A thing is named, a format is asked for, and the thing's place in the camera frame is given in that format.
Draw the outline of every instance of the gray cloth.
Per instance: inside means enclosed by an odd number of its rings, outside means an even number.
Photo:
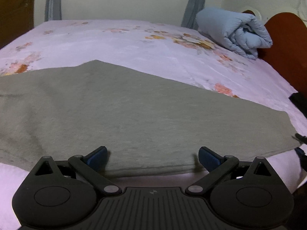
[[[0,77],[0,162],[31,170],[104,145],[107,177],[199,170],[206,146],[242,161],[294,149],[286,112],[101,61]]]
[[[198,29],[196,14],[204,8],[205,0],[189,0],[181,22],[182,27]]]
[[[61,0],[46,0],[45,21],[62,20]]]

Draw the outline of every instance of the brown headboard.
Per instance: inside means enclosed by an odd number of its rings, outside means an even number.
[[[245,13],[245,14],[251,14],[251,15],[253,15],[253,16],[255,16],[255,13],[253,12],[253,11],[251,11],[251,10],[245,10],[245,11],[243,11],[242,13]]]
[[[266,24],[273,46],[259,49],[259,58],[269,63],[307,98],[307,27],[293,13],[279,13]]]

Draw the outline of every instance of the light blue comforter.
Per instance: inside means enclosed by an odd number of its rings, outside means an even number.
[[[249,59],[258,57],[257,48],[270,48],[272,39],[254,15],[206,7],[196,15],[199,29],[214,42]]]

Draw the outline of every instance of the wooden cabinet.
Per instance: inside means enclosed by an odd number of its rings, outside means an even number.
[[[34,0],[0,0],[0,48],[34,26]]]

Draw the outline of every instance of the ribbed black plate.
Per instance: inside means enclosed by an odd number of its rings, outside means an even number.
[[[238,230],[216,218],[202,198],[186,196],[180,188],[127,188],[103,199],[83,222],[63,229]]]

